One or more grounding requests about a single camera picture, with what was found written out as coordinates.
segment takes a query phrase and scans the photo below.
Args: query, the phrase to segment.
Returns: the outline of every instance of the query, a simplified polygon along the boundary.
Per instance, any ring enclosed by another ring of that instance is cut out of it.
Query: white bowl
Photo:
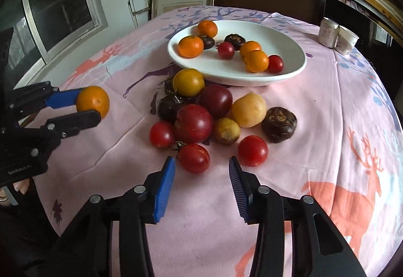
[[[214,22],[218,27],[215,42],[223,41],[229,34],[239,34],[246,41],[256,41],[268,56],[276,54],[283,59],[283,71],[278,74],[248,72],[239,51],[235,52],[231,60],[224,60],[220,59],[215,47],[203,51],[194,59],[181,57],[176,49],[177,44],[185,36],[197,35],[196,25],[179,31],[168,43],[168,53],[177,65],[197,69],[207,80],[231,86],[265,86],[294,77],[306,66],[305,52],[302,48],[293,39],[277,30],[246,21]]]

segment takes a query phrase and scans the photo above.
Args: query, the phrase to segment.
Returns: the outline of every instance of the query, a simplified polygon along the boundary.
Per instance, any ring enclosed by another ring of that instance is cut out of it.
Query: tablecloth
[[[61,234],[93,194],[111,198],[160,170],[169,150],[150,145],[158,120],[155,93],[179,67],[169,39],[203,19],[263,24],[294,39],[307,66],[294,78],[262,87],[231,87],[234,100],[253,91],[267,107],[283,106],[298,118],[293,137],[269,144],[269,158],[245,168],[283,196],[312,194],[353,248],[368,277],[388,263],[403,239],[403,138],[393,104],[370,63],[355,48],[341,56],[317,42],[319,27],[281,14],[237,8],[191,7],[163,14],[84,62],[61,89],[102,86],[110,111],[94,129],[62,141],[37,176],[50,222]],[[32,126],[74,112],[42,110]],[[259,126],[242,129],[264,137]],[[239,216],[228,177],[236,146],[204,145],[211,167],[193,175],[178,166],[166,214],[147,226],[155,275],[243,277],[249,274],[257,226]],[[114,242],[114,253],[117,243]],[[285,276],[291,274],[286,234]],[[118,275],[118,260],[113,265]]]

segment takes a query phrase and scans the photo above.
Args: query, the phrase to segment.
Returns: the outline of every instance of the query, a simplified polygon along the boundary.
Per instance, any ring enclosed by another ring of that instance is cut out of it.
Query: white wall
[[[30,83],[50,80],[53,86],[60,86],[85,60],[135,28],[128,0],[100,0],[100,2],[108,26],[69,53],[56,56]]]

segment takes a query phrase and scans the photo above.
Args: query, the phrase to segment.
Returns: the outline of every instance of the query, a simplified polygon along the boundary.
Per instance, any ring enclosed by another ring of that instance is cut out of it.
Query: orange
[[[254,51],[254,50],[261,50],[261,46],[258,42],[255,41],[247,41],[245,44],[241,46],[239,49],[239,53],[241,57],[244,57],[247,52]]]
[[[204,50],[204,43],[198,36],[186,36],[179,41],[178,52],[187,59],[199,56]]]
[[[201,36],[214,38],[215,36],[217,36],[218,28],[214,22],[209,20],[203,20],[197,25],[197,31]]]
[[[109,96],[101,87],[89,86],[78,94],[76,108],[77,112],[97,110],[103,119],[109,111]]]
[[[244,57],[246,69],[250,72],[263,72],[269,67],[269,58],[260,50],[247,52]]]

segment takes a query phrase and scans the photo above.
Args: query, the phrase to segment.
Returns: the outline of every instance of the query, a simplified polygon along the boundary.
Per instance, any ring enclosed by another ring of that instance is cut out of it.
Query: dark red tomato
[[[283,59],[278,55],[270,55],[269,56],[269,72],[270,73],[279,73],[283,71],[284,62]]]
[[[232,94],[220,85],[210,85],[203,89],[199,104],[204,106],[214,119],[224,118],[232,106]]]
[[[213,131],[213,117],[201,105],[189,104],[179,109],[175,121],[177,141],[200,143],[210,137]]]
[[[222,42],[218,48],[218,54],[221,56],[223,59],[232,59],[232,57],[235,54],[235,48],[234,45],[229,43],[228,41]]]
[[[150,143],[159,148],[167,148],[175,143],[174,126],[167,121],[158,121],[150,129]]]
[[[181,147],[177,156],[181,166],[191,173],[205,172],[210,166],[210,155],[198,144],[187,144]]]
[[[264,140],[258,136],[245,137],[238,146],[239,161],[249,167],[256,167],[266,161],[269,149]]]

